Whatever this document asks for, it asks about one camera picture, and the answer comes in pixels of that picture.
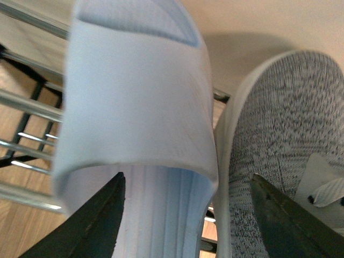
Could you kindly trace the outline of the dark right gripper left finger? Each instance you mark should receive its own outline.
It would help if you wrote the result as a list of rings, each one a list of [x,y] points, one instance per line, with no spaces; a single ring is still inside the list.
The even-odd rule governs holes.
[[[21,257],[111,257],[124,212],[125,185],[119,172]]]

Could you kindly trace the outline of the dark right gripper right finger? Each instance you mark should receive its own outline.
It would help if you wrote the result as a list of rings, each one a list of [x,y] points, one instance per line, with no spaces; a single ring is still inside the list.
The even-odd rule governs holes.
[[[270,257],[343,257],[343,236],[262,176],[253,175],[250,192],[263,243]]]

